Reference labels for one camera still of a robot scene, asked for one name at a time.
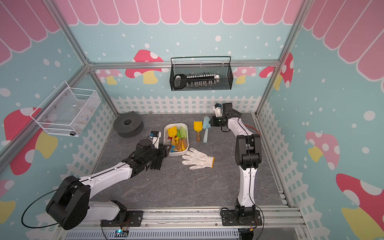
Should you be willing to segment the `white plastic storage box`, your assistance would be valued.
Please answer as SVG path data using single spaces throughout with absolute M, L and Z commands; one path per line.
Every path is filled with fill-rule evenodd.
M 169 148 L 169 156 L 182 156 L 189 147 L 188 127 L 183 123 L 169 124 L 164 130 L 164 145 Z

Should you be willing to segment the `light blue trowel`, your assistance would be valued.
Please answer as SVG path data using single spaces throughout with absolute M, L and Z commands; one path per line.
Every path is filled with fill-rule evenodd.
M 209 131 L 210 127 L 211 127 L 210 117 L 209 116 L 205 116 L 204 119 L 203 119 L 203 129 L 205 130 L 204 138 L 203 138 L 203 143 L 207 143 L 208 142 L 208 131 Z

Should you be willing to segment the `yellow shovel wooden handle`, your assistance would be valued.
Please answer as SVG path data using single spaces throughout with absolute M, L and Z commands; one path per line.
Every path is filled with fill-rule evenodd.
M 203 122 L 202 121 L 194 122 L 194 130 L 197 133 L 197 142 L 199 143 L 201 141 L 200 132 L 203 130 Z

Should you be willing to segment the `light green trowel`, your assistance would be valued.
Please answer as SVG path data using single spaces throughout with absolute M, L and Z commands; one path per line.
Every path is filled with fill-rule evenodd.
M 183 145 L 184 145 L 185 149 L 187 149 L 188 148 L 187 131 L 184 127 L 180 127 L 180 133 L 181 133 L 181 139 L 182 139 Z

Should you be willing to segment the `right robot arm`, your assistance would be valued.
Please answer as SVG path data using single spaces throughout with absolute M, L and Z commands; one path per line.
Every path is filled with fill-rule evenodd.
M 241 119 L 241 113 L 233 109 L 232 103 L 216 103 L 215 115 L 210 119 L 212 127 L 225 127 L 236 137 L 235 161 L 240 170 L 240 189 L 234 210 L 223 213 L 224 225 L 261 226 L 261 209 L 255 204 L 254 190 L 256 173 L 262 162 L 262 143 L 258 133 L 252 133 Z

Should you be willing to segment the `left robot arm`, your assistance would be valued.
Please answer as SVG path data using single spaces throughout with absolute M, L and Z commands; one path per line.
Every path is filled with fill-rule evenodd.
M 50 193 L 53 197 L 46 207 L 46 213 L 55 224 L 65 230 L 73 229 L 82 222 L 116 221 L 121 219 L 127 209 L 118 201 L 91 202 L 90 199 L 99 192 L 128 180 L 148 164 L 161 160 L 168 155 L 165 145 L 158 138 L 143 139 L 137 143 L 137 149 L 120 163 L 98 173 L 76 178 L 69 176 L 61 185 Z

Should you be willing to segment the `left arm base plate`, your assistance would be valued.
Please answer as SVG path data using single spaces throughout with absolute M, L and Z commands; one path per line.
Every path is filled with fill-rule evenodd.
M 140 227 L 143 220 L 143 211 L 120 211 L 113 220 L 102 220 L 102 227 Z

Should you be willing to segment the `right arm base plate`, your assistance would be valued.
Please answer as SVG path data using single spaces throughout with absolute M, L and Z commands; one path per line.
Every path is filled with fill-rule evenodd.
M 255 210 L 254 213 L 239 216 L 235 210 L 227 208 L 220 209 L 220 215 L 223 226 L 253 226 L 258 227 L 263 225 L 263 218 L 260 211 Z

